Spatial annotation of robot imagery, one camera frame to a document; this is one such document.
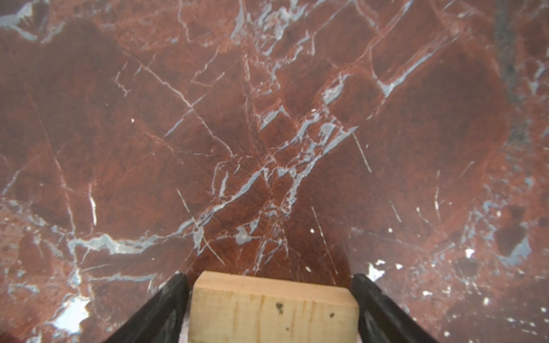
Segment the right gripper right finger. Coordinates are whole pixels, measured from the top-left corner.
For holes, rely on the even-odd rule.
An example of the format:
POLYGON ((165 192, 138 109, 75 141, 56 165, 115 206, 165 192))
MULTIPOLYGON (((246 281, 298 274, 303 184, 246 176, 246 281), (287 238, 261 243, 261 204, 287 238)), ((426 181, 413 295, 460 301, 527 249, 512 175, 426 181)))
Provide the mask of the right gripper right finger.
POLYGON ((359 305, 363 342, 437 342, 366 275, 355 274, 350 291, 359 305))

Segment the natural wood block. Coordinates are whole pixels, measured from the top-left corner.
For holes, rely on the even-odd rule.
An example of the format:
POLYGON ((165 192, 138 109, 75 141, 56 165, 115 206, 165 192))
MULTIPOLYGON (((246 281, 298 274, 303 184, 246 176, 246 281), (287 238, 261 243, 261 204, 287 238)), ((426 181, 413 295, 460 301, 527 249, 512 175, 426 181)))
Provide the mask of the natural wood block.
POLYGON ((189 342, 356 342, 359 306, 343 287, 203 272, 189 342))

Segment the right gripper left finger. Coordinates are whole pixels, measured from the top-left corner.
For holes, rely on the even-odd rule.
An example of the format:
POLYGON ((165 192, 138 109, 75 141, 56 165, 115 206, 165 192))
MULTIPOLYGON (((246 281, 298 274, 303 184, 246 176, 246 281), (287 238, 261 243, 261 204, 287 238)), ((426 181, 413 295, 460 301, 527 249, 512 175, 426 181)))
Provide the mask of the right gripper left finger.
POLYGON ((189 297, 187 276, 174 275, 106 341, 178 343, 189 297))

